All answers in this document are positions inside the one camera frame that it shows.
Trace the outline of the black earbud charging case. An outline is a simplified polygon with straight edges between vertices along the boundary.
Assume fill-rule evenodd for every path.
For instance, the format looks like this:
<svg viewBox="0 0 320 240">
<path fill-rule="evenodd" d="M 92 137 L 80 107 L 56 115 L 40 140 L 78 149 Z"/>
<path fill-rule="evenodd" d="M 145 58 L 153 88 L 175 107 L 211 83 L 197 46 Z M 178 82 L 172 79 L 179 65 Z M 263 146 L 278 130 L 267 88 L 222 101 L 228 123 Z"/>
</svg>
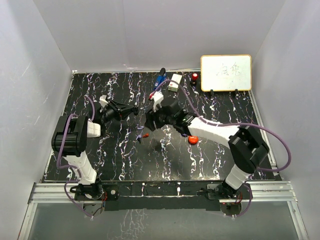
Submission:
<svg viewBox="0 0 320 240">
<path fill-rule="evenodd" d="M 135 107 L 133 108 L 133 114 L 134 114 L 135 116 L 137 116 L 138 113 L 139 113 L 139 108 L 138 108 L 137 106 L 135 106 Z"/>
</svg>

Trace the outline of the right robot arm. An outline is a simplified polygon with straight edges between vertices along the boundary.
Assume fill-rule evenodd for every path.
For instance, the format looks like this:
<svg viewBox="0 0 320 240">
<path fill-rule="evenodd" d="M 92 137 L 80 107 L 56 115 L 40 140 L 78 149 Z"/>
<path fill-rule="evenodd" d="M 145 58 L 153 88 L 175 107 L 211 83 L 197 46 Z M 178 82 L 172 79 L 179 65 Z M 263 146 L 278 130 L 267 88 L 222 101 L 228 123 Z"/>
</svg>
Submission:
<svg viewBox="0 0 320 240">
<path fill-rule="evenodd" d="M 219 126 L 217 122 L 202 120 L 194 113 L 179 106 L 173 97 L 150 97 L 152 109 L 146 115 L 145 127 L 151 131 L 171 125 L 181 135 L 201 137 L 227 147 L 234 165 L 227 177 L 216 188 L 216 195 L 233 199 L 241 192 L 241 186 L 252 175 L 270 149 L 252 126 Z"/>
</svg>

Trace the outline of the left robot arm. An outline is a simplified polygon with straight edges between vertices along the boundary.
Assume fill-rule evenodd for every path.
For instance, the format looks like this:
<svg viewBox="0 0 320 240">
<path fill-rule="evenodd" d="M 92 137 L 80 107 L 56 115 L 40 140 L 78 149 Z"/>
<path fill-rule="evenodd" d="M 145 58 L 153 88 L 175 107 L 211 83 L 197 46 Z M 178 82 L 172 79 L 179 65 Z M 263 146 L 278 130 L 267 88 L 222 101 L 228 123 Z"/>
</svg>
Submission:
<svg viewBox="0 0 320 240">
<path fill-rule="evenodd" d="M 84 98 L 91 105 L 89 116 L 75 113 L 60 116 L 51 139 L 51 147 L 58 153 L 57 168 L 71 168 L 76 175 L 77 186 L 72 187 L 70 192 L 76 196 L 99 200 L 107 193 L 87 156 L 87 140 L 102 137 L 103 128 L 112 120 L 122 121 L 130 114 L 136 116 L 139 107 L 137 104 L 108 100 L 105 95 L 100 97 L 99 101 L 93 101 L 87 95 Z"/>
</svg>

